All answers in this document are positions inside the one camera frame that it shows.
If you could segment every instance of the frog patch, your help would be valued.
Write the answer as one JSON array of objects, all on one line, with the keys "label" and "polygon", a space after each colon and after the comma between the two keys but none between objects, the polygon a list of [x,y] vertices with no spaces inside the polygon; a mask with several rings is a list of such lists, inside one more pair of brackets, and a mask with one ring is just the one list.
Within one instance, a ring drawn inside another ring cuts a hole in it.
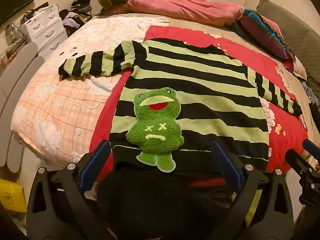
[{"label": "frog patch", "polygon": [[176,122],[181,105],[171,88],[151,90],[134,97],[135,124],[126,134],[127,140],[139,146],[137,160],[171,172],[176,163],[172,151],[182,146],[184,138]]}]

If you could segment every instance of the red tongue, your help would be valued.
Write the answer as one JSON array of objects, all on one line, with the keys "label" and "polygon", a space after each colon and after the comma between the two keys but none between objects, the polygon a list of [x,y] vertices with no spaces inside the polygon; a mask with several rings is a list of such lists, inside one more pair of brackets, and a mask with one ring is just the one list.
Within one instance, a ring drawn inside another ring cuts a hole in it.
[{"label": "red tongue", "polygon": [[168,105],[168,102],[148,105],[151,110],[162,110]]}]

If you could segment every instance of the drawer handle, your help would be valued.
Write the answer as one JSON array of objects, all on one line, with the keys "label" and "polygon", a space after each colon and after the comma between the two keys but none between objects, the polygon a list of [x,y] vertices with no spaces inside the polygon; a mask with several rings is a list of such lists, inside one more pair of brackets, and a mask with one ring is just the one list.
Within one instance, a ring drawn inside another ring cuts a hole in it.
[{"label": "drawer handle", "polygon": [[56,45],[52,46],[50,49],[55,50],[58,47],[59,42],[57,41]]},{"label": "drawer handle", "polygon": [[49,38],[52,34],[53,34],[53,30],[51,31],[51,33],[47,33],[45,36]]},{"label": "drawer handle", "polygon": [[36,30],[36,29],[38,29],[38,28],[39,28],[39,26],[40,26],[40,23],[38,23],[38,25],[37,25],[37,26],[34,26],[34,27],[33,27],[33,29],[34,29],[34,30]]}]

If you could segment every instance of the quilted gray fabric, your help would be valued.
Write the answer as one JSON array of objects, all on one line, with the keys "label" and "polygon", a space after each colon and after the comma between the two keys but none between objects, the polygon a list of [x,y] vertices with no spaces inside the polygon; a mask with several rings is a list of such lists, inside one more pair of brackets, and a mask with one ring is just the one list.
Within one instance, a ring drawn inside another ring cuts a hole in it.
[{"label": "quilted gray fabric", "polygon": [[320,98],[320,36],[298,17],[269,0],[260,0],[257,11],[279,25],[285,43],[302,62],[308,83]]}]

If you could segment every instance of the striped pillow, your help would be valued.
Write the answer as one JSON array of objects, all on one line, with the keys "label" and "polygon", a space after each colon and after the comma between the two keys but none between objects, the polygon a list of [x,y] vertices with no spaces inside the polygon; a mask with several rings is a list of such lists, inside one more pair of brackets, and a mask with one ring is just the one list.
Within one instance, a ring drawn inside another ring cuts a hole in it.
[{"label": "striped pillow", "polygon": [[230,25],[229,28],[240,37],[251,41],[272,56],[283,60],[294,58],[294,54],[284,43],[281,35],[267,24],[256,11],[244,9],[242,16]]}]

